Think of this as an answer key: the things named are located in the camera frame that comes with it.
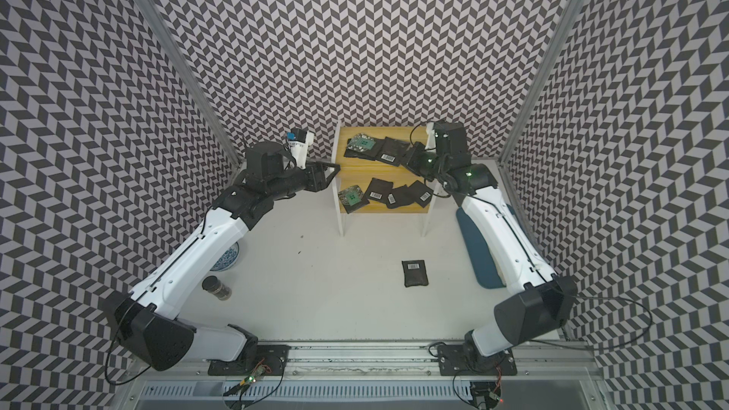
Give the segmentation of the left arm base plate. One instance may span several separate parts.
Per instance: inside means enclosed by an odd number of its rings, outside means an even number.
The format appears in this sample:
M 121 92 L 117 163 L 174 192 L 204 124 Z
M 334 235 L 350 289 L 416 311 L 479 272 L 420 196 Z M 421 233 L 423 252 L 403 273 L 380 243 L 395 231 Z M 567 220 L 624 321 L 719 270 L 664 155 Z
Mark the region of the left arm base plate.
M 255 349 L 245 349 L 231 362 L 211 361 L 207 375 L 213 377 L 243 377 L 263 366 L 264 377 L 281 376 L 288 362 L 290 346 L 283 344 L 259 345 Z

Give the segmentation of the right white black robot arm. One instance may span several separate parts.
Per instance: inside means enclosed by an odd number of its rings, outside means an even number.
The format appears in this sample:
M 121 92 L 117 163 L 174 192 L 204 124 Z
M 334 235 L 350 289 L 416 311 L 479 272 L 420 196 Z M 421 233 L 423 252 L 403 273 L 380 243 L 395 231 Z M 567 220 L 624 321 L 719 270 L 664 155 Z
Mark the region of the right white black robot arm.
M 427 142 L 407 151 L 404 167 L 436 180 L 476 228 L 508 297 L 495 305 L 480 328 L 464 337 L 464 353 L 475 364 L 496 363 L 506 351 L 565 326 L 576 300 L 570 276 L 559 276 L 520 227 L 489 168 L 474 163 L 460 123 L 435 121 Z

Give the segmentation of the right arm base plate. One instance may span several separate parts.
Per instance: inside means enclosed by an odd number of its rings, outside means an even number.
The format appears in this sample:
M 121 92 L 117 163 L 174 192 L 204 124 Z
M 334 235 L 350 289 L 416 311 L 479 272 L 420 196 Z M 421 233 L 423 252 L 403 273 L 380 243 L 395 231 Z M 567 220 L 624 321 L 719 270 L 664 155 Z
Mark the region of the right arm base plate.
M 501 351 L 492 356 L 482 356 L 475 348 L 465 344 L 438 344 L 429 352 L 435 356 L 440 375 L 455 377 L 457 375 L 474 376 L 516 376 L 516 359 L 512 351 Z

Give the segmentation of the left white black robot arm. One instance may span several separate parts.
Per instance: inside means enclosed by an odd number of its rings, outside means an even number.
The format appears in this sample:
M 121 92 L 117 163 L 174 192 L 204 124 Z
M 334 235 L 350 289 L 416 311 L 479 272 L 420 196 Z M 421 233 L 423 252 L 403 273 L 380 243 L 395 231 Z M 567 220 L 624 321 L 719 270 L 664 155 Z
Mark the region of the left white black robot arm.
M 157 371 L 182 361 L 252 360 L 258 343 L 254 334 L 236 325 L 195 326 L 180 319 L 183 306 L 224 252 L 250 233 L 277 201 L 302 191 L 324 191 L 340 170 L 337 163 L 310 161 L 305 152 L 292 152 L 278 142 L 251 147 L 246 169 L 167 260 L 130 292 L 112 292 L 102 301 L 112 344 Z

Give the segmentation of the green floral tea bag top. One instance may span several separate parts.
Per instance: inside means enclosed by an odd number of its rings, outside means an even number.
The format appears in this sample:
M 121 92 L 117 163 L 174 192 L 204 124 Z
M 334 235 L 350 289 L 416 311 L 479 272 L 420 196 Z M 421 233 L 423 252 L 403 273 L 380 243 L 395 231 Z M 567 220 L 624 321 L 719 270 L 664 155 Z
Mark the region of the green floral tea bag top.
M 376 146 L 377 140 L 367 134 L 359 133 L 347 143 L 347 149 L 359 154 L 370 153 Z

